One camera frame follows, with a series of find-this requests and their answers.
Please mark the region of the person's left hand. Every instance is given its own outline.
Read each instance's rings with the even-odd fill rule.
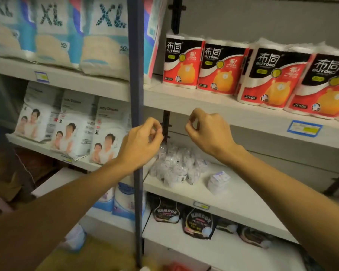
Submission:
[[[161,124],[156,119],[149,117],[144,124],[132,128],[123,138],[116,159],[125,163],[131,170],[136,170],[156,155],[162,141]]]

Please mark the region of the cartoon bear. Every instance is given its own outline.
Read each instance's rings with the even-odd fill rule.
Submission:
[[[234,82],[232,70],[229,72],[221,72],[221,70],[217,70],[217,75],[213,82],[217,86],[217,91],[228,92]]]
[[[339,112],[339,90],[328,88],[326,93],[318,98],[317,103],[320,104],[320,113],[336,115]]]
[[[196,71],[193,68],[193,63],[191,63],[190,65],[183,65],[183,63],[181,63],[181,66],[177,72],[177,76],[181,77],[181,83],[193,83],[196,76]]]
[[[271,86],[267,89],[267,102],[273,105],[282,105],[288,99],[290,94],[290,81],[286,83],[273,80]]]

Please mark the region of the yellow floor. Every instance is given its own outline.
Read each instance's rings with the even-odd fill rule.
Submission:
[[[151,271],[160,269],[149,260],[143,265]],[[134,255],[114,249],[110,244],[87,236],[82,249],[78,253],[57,249],[51,253],[36,271],[135,271]]]

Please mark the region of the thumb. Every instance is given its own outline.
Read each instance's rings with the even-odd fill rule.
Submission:
[[[199,139],[199,133],[196,129],[194,129],[192,122],[190,120],[188,120],[188,122],[185,126],[185,130],[188,133],[188,135],[190,136],[191,140],[196,143],[196,141]]]
[[[154,139],[150,143],[150,148],[155,151],[158,151],[159,147],[161,146],[162,141],[163,141],[163,134],[162,134],[162,128],[160,128],[156,131]]]

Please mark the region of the hand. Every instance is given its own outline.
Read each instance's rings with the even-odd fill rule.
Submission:
[[[196,129],[193,122],[197,119]],[[229,154],[237,149],[229,124],[217,113],[207,114],[196,108],[185,127],[191,140],[205,153],[224,163]]]
[[[144,124],[132,128],[123,138],[116,159],[124,162],[134,171],[148,163],[156,155],[162,141],[161,124],[150,117]]]

